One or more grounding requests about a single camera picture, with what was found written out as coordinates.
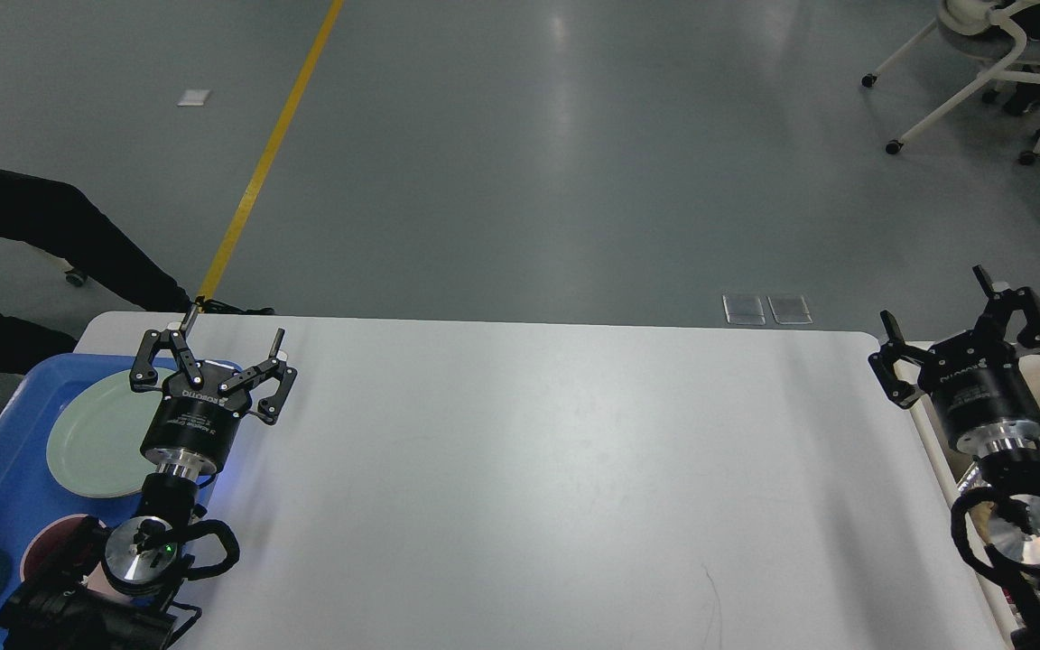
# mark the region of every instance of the robotic arm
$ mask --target robotic arm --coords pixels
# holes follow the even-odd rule
[[[980,266],[973,271],[987,300],[973,330],[921,350],[905,342],[892,314],[883,311],[888,340],[869,365],[892,404],[909,408],[928,394],[948,447],[973,457],[988,487],[954,502],[954,542],[966,564],[1010,592],[1026,624],[1015,633],[1016,647],[1040,649],[1040,601],[1023,577],[1040,580],[1040,408],[1018,367],[1020,357],[1040,354],[1040,302],[1029,287],[1010,289]],[[1006,333],[1016,312],[1024,327],[1011,344]],[[920,368],[916,384],[896,374],[899,361]],[[989,564],[974,555],[966,530],[965,516],[982,503],[994,505]]]
[[[162,393],[140,444],[156,469],[145,478],[133,517],[112,530],[88,517],[3,605],[0,626],[9,630],[3,647],[161,650],[202,616],[199,607],[175,601],[182,583],[223,575],[239,560],[231,528],[202,519],[207,511],[198,502],[199,489],[207,484],[200,484],[200,477],[223,472],[244,416],[277,422],[297,373],[282,359],[284,330],[277,331],[267,359],[246,370],[196,359],[186,336],[197,314],[191,305],[178,330],[149,330],[129,374],[133,391]],[[157,387],[152,363],[160,350],[170,350],[179,369]],[[267,380],[277,380],[277,391],[252,412],[251,391]],[[223,545],[224,558],[194,567],[185,544],[206,536]],[[132,602],[116,602],[83,587],[83,577],[99,564],[108,583]],[[178,629],[177,617],[167,613],[171,607],[191,612]]]

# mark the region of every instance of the gray floor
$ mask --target gray floor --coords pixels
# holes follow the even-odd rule
[[[329,1],[0,3],[0,166],[74,182],[198,289]],[[349,0],[217,296],[315,316],[720,328],[723,292],[812,328],[967,328],[969,268],[1040,291],[1040,113],[970,100],[932,0]],[[179,108],[184,87],[211,87]],[[0,243],[0,309],[129,305]],[[297,350],[291,350],[297,357]],[[0,408],[10,390],[0,379]]]

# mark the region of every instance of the green plate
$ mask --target green plate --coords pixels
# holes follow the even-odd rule
[[[99,380],[76,396],[46,441],[46,465],[54,480],[90,498],[139,491],[155,470],[139,445],[161,396],[132,392],[127,370]]]

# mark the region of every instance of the black shoe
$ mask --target black shoe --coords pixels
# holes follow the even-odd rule
[[[1022,116],[1040,108],[1040,83],[1018,83],[1014,96],[1003,104],[1003,110],[1014,116]]]
[[[264,307],[263,309],[239,309],[226,304],[226,302],[204,298],[199,301],[200,309],[205,313],[238,313],[240,316],[271,316],[276,310]]]

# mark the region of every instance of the yellow floor line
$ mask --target yellow floor line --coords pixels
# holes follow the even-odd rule
[[[219,242],[218,251],[215,251],[215,258],[211,259],[211,265],[207,268],[207,276],[203,278],[203,284],[199,287],[199,295],[211,297],[215,295],[215,288],[223,279],[223,272],[227,269],[231,254],[234,254],[236,243],[239,243],[239,235],[243,233],[243,226],[246,226],[251,210],[256,207],[256,199],[260,189],[263,189],[263,182],[267,181],[267,174],[271,171],[271,163],[276,160],[276,153],[280,151],[280,145],[284,144],[284,136],[288,134],[288,127],[291,119],[296,114],[300,107],[300,100],[307,87],[307,82],[311,79],[311,73],[315,70],[315,62],[318,61],[318,54],[322,52],[327,37],[332,33],[335,26],[335,18],[339,17],[339,9],[343,7],[343,0],[333,0],[332,7],[323,18],[323,24],[318,28],[315,42],[312,43],[310,52],[307,52],[305,64],[300,70],[300,77],[288,95],[288,102],[284,104],[284,110],[280,113],[280,120],[276,123],[276,128],[271,129],[271,136],[267,139],[267,146],[263,148],[263,155],[256,163],[256,173],[252,174],[248,188],[243,190],[243,198],[239,199],[239,207],[235,210],[235,217],[231,218],[227,233],[223,235],[223,242]]]

